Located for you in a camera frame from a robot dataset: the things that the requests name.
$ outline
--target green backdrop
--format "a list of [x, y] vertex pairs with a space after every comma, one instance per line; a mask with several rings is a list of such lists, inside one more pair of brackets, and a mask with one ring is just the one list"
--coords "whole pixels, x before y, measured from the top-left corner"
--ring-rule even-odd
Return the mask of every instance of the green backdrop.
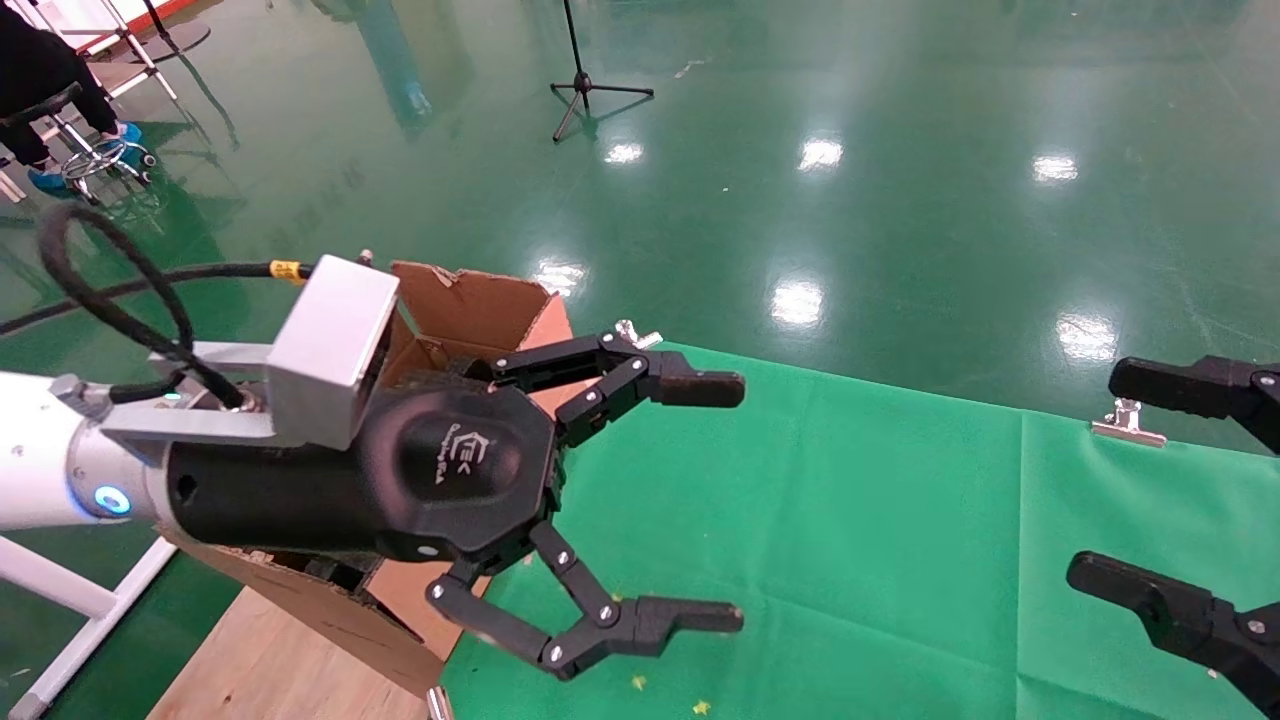
[[[746, 402], [636, 409], [572, 456], [558, 527], [611, 592], [732, 601], [746, 628], [571, 683], [467, 638], [458, 717], [1260, 717], [1065, 573], [1088, 548], [1280, 601], [1272, 460], [682, 350]], [[539, 562], [489, 598], [554, 632], [576, 614]]]

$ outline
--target stool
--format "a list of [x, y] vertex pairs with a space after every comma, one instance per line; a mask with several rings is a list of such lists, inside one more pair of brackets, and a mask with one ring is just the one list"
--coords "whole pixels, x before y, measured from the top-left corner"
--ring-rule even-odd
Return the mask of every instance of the stool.
[[90, 191], [88, 178], [102, 170], [109, 170], [113, 174], [123, 173], [137, 181], [142, 187], [151, 184], [150, 173], [138, 170], [124, 161], [125, 152], [137, 150], [142, 154], [142, 165], [152, 168], [156, 164], [156, 158], [150, 150], [134, 142], [125, 142], [124, 140], [105, 140], [97, 145], [90, 145], [70, 123], [58, 117], [58, 113], [76, 100], [79, 94], [81, 85], [73, 82], [44, 102], [0, 119], [0, 124], [14, 127], [19, 123], [29, 124], [40, 118], [51, 119], [58, 127], [58, 135], [63, 137], [67, 146], [72, 149], [79, 147], [79, 152], [63, 161], [63, 177], [67, 178], [67, 187], [91, 205], [101, 205], [102, 201]]

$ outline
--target metal clip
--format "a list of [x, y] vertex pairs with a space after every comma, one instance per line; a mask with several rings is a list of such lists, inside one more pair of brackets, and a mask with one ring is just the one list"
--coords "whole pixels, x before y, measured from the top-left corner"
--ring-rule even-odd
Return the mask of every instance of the metal clip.
[[444, 685], [435, 685], [426, 692], [426, 712], [429, 720], [454, 720], [453, 705], [449, 703], [449, 693], [444, 692]]
[[70, 373], [54, 378], [49, 384], [49, 392], [63, 405], [90, 420], [101, 420], [115, 407], [111, 402], [111, 386], [86, 383]]
[[1169, 438], [1160, 433], [1144, 430], [1138, 425], [1142, 404], [1137, 400], [1116, 398], [1115, 413], [1108, 413], [1101, 421], [1093, 421], [1094, 434], [1126, 439], [1149, 447], [1165, 447]]
[[622, 340], [636, 346], [636, 350], [648, 350], [654, 345], [662, 342], [662, 333], [649, 333], [644, 337], [636, 334], [636, 327], [631, 320], [618, 320], [613, 329], [622, 337]]

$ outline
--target black robotic gripper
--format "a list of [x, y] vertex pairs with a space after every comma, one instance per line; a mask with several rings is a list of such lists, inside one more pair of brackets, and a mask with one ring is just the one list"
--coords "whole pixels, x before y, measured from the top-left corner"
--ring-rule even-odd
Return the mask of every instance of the black robotic gripper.
[[[202, 542], [308, 552], [452, 560], [426, 588], [442, 615], [561, 679], [608, 655], [657, 656], [677, 630], [733, 633], [728, 603], [614, 601], [552, 525], [562, 456], [644, 400], [736, 407], [736, 373], [699, 372], [678, 352], [636, 348], [613, 333], [474, 361], [463, 378], [380, 391], [349, 450], [175, 443], [169, 495]], [[599, 378], [552, 418], [530, 393]], [[471, 593], [531, 552], [582, 611], [554, 638]]]
[[[1190, 366], [1120, 360], [1116, 397], [1230, 418], [1280, 452], [1280, 365], [1203, 357]], [[1068, 583], [1134, 612], [1151, 643], [1225, 676], [1262, 714], [1280, 720], [1280, 603], [1239, 612], [1212, 592], [1097, 552], [1080, 552]]]

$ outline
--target cardboard box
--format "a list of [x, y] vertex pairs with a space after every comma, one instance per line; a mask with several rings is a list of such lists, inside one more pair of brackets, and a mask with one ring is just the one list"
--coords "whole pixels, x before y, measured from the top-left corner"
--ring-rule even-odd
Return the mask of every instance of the cardboard box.
[[[401, 313], [392, 320], [383, 386], [415, 370], [443, 369], [454, 357], [492, 361], [512, 350], [572, 337], [563, 300], [534, 282], [416, 263], [392, 268], [401, 278]], [[579, 389], [556, 388], [534, 400], [554, 413]], [[438, 684], [462, 633], [426, 602], [426, 587], [448, 568], [445, 562], [381, 560], [367, 575], [330, 582], [303, 571], [308, 556], [174, 542], [417, 697]], [[488, 579], [481, 580], [475, 592], [486, 585]]]

